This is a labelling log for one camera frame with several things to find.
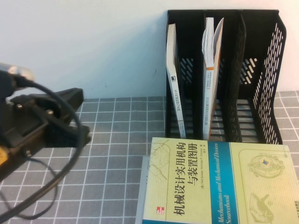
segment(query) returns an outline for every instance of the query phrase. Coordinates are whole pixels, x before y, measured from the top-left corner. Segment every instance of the black cable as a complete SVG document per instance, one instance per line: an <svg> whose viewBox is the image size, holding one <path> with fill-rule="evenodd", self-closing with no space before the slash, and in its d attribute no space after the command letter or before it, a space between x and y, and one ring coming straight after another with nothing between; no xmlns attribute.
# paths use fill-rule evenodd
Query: black cable
<svg viewBox="0 0 299 224"><path fill-rule="evenodd" d="M38 163L42 164L44 167L46 167L52 173L52 175L54 177L56 176L55 171L49 165L44 163L43 161L37 160L37 159L34 159L34 158L27 158L27 160L32 161L32 162L38 162ZM58 185L55 186L55 192L54 192L53 200L52 200L51 204L46 209L44 209L43 211L41 211L41 212L39 212L35 215L32 215L32 216L26 216L26 215L23 215L21 213L19 213L16 216L19 217L19 218L22 218L22 219L26 219L26 220L33 220L33 219L39 218L40 216L42 216L43 214L45 214L46 212L48 212L51 209L51 207L54 205L54 202L57 198L57 194L58 194ZM2 200L3 200L4 204L6 205L7 209L10 210L12 207L10 206L10 204L8 203L5 195L1 191L0 191L0 197L2 198Z"/></svg>
<svg viewBox="0 0 299 224"><path fill-rule="evenodd" d="M75 165L76 161L78 160L84 146L84 132L83 127L79 121L79 118L77 117L75 111L73 108L65 102L60 96L58 96L53 91L49 90L48 88L37 84L35 82L29 81L24 77L18 76L15 78L17 85L19 87L32 87L37 88L46 94L48 94L50 97L52 97L54 100L56 100L59 104L61 104L62 107L64 107L68 113L73 117L77 124L78 129L78 142L77 142L77 149L75 153L73 154L72 158L69 160L69 162L65 165L65 167L55 176L54 179L52 179L50 182L48 182L45 186L43 186L41 189L39 189L37 192L35 192L33 195L25 199L20 204L16 205L14 208L12 208L9 211L4 212L0 215L0 223L3 223L10 218L18 215L20 212L28 208L30 205L35 203L38 199L43 197L45 194L47 194L53 187L58 185L58 183L65 177L65 175L71 170L71 168Z"/></svg>

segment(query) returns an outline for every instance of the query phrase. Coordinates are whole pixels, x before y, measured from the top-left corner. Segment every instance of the textbook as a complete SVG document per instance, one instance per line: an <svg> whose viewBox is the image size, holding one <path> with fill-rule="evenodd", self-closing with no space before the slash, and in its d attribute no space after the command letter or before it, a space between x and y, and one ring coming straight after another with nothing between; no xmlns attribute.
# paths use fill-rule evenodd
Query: textbook
<svg viewBox="0 0 299 224"><path fill-rule="evenodd" d="M180 137L186 138L185 124L182 112L181 97L178 88L178 76L177 76L177 33L176 25L168 25L167 31L167 44L166 44L166 70L168 76L168 82L171 90L172 101L178 120L178 128Z"/></svg>
<svg viewBox="0 0 299 224"><path fill-rule="evenodd" d="M153 138L142 223L299 223L288 147Z"/></svg>
<svg viewBox="0 0 299 224"><path fill-rule="evenodd" d="M209 140L212 116L215 110L222 28L224 18L220 20L214 32L214 18L206 18L206 29L202 37L202 54L204 56L203 75L203 137Z"/></svg>
<svg viewBox="0 0 299 224"><path fill-rule="evenodd" d="M140 175L140 184L139 184L139 193L138 193L135 224L142 223L146 184L147 184L148 173L149 173L149 165L150 165L150 157L148 155L144 155L142 157L142 166L141 166L141 175Z"/></svg>

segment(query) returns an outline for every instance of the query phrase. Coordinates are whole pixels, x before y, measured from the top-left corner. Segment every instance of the blue stripe on book cover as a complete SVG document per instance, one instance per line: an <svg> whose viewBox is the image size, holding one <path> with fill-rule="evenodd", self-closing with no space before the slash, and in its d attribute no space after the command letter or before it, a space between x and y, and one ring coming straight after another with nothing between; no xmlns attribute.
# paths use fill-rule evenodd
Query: blue stripe on book cover
<svg viewBox="0 0 299 224"><path fill-rule="evenodd" d="M228 142L208 142L212 223L238 222L234 174Z"/></svg>

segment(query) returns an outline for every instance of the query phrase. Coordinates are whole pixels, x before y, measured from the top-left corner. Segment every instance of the white wall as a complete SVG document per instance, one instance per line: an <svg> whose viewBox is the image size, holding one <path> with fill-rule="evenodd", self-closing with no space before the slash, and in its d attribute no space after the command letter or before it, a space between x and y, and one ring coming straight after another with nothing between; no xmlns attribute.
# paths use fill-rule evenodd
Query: white wall
<svg viewBox="0 0 299 224"><path fill-rule="evenodd" d="M296 0L0 0L0 61L86 98L164 95L166 10L213 8L279 9L287 42L278 90L299 90Z"/></svg>

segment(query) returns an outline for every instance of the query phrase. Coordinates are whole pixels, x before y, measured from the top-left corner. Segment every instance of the white book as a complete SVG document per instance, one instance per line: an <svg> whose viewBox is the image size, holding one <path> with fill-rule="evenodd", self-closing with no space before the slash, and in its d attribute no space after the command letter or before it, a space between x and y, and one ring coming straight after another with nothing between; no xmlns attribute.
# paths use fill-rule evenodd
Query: white book
<svg viewBox="0 0 299 224"><path fill-rule="evenodd" d="M146 194L146 185L147 185L148 173L149 173L149 165L150 165L150 156L144 155L142 158L141 176L140 176L140 185L139 185L139 194L138 194L135 224L142 224L145 194Z"/></svg>
<svg viewBox="0 0 299 224"><path fill-rule="evenodd" d="M203 138L209 140L212 117L215 110L223 20L219 22L214 33L214 18L206 18L206 29L202 37L204 55L203 75Z"/></svg>
<svg viewBox="0 0 299 224"><path fill-rule="evenodd" d="M168 25L168 32L167 32L166 69L167 69L169 86L172 94L172 100L174 103L174 108L178 119L180 137L182 139L185 139L186 132L185 132L184 119L183 119L181 99L180 99L180 94L178 89L178 76L177 76L177 70L175 66L176 54L177 54L176 25L170 24Z"/></svg>

